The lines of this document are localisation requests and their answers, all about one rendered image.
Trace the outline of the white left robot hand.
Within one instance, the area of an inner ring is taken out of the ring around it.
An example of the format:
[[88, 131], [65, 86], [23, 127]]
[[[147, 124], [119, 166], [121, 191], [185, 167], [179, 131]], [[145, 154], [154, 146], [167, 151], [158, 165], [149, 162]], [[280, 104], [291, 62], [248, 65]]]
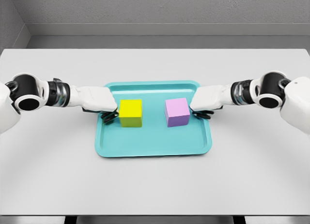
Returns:
[[118, 116], [118, 105], [109, 88], [85, 86], [80, 94], [84, 112], [100, 113], [105, 124]]

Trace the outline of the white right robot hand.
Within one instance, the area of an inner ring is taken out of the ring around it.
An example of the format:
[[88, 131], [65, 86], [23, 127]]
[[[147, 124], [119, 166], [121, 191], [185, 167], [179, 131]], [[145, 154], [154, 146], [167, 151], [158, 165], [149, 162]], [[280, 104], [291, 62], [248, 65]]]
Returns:
[[222, 88], [221, 85], [199, 87], [189, 105], [192, 114], [196, 118], [211, 119], [214, 110], [220, 110], [223, 107], [220, 101]]

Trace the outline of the pink cube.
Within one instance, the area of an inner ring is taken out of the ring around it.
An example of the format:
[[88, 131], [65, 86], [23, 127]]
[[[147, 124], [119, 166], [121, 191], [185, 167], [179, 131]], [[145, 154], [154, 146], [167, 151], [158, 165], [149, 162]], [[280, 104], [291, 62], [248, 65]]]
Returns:
[[168, 127], [185, 126], [189, 122], [190, 112], [186, 98], [165, 100], [165, 118]]

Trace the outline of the yellow cube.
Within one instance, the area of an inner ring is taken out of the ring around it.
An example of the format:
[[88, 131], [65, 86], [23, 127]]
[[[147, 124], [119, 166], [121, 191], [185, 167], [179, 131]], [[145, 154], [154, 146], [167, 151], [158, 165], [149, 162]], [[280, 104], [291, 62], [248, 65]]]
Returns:
[[121, 99], [119, 119], [123, 128], [142, 127], [142, 100]]

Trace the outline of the teal plastic tray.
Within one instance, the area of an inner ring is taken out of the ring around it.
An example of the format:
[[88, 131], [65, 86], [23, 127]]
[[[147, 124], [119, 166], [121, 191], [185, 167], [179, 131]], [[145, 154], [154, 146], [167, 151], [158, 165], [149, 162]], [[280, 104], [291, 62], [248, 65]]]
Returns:
[[200, 86], [192, 80], [112, 82], [106, 84], [116, 102], [142, 100], [142, 127], [123, 128], [118, 118], [103, 123], [97, 119], [94, 148], [106, 158], [200, 155], [212, 146], [207, 119], [193, 115], [185, 126], [169, 128], [164, 115], [165, 100], [186, 98], [191, 102]]

